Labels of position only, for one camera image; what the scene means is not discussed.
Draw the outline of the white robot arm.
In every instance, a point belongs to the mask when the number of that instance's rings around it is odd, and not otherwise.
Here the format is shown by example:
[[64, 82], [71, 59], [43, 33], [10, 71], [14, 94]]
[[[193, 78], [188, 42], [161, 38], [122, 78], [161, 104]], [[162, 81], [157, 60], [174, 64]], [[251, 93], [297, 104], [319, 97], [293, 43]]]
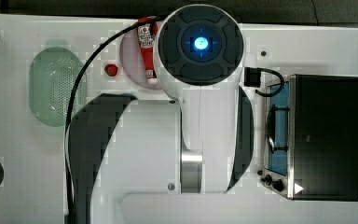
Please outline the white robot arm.
[[180, 7], [152, 53], [165, 100], [102, 93], [65, 125], [68, 224], [124, 224], [131, 195], [227, 192], [249, 166], [254, 116], [237, 22], [218, 7]]

